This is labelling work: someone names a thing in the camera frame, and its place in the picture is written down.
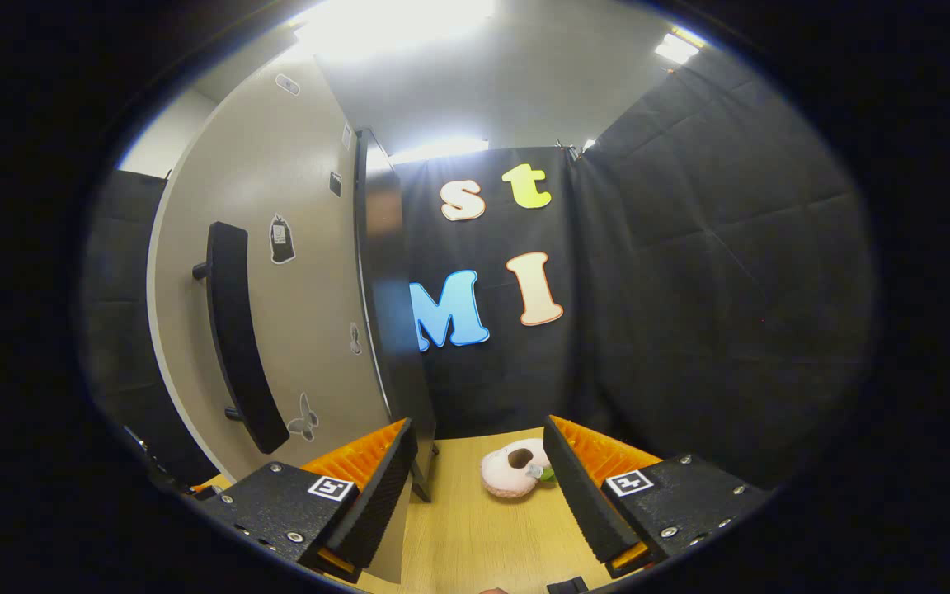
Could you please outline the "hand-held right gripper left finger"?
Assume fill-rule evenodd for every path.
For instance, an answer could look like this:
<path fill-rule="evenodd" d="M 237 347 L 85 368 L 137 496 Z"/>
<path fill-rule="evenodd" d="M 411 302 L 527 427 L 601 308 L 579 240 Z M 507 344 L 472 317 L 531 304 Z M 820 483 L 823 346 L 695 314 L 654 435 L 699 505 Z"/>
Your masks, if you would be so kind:
<path fill-rule="evenodd" d="M 271 461 L 196 501 L 216 526 L 306 570 L 355 583 L 403 497 L 418 451 L 409 417 L 301 466 Z"/>

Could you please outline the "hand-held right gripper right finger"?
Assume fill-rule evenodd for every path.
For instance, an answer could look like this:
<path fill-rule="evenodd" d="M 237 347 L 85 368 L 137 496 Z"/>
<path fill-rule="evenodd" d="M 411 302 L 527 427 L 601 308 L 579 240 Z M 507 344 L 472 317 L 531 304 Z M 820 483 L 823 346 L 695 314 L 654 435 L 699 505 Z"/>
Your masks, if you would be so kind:
<path fill-rule="evenodd" d="M 772 499 L 701 456 L 662 459 L 548 415 L 544 451 L 578 529 L 611 578 L 702 548 Z"/>

